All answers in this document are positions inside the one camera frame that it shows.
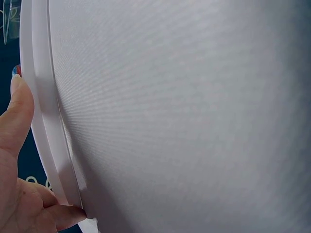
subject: white circular frame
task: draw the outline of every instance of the white circular frame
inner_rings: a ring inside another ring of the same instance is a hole
[[[81,207],[55,85],[48,0],[24,0],[20,13],[22,77],[35,101],[32,131],[52,189],[64,205]]]

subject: mesh screen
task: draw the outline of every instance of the mesh screen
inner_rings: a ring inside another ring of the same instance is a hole
[[[50,1],[66,134],[100,232],[311,231],[306,4]]]

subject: finger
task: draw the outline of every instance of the finger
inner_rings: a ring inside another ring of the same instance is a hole
[[[43,207],[47,208],[53,205],[57,205],[58,201],[55,194],[49,190],[47,187],[40,185],[38,183],[31,183],[33,187],[37,190],[43,200]]]
[[[45,210],[53,217],[58,231],[72,227],[86,219],[84,210],[75,206],[54,205]]]
[[[18,153],[25,142],[34,115],[34,100],[26,82],[15,75],[11,81],[11,101],[0,116],[0,150],[12,156]]]

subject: skin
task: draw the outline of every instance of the skin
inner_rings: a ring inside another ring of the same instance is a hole
[[[11,81],[11,101],[0,116],[0,232],[55,233],[86,218],[77,207],[60,205],[52,191],[17,177],[17,158],[34,114],[26,82]]]

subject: painted fingernail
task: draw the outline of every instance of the painted fingernail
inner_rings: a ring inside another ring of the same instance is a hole
[[[20,65],[17,65],[13,68],[12,70],[12,77],[16,74],[19,74],[21,76],[21,68],[20,68]]]
[[[16,92],[22,82],[22,78],[19,74],[13,76],[11,80],[11,96]]]

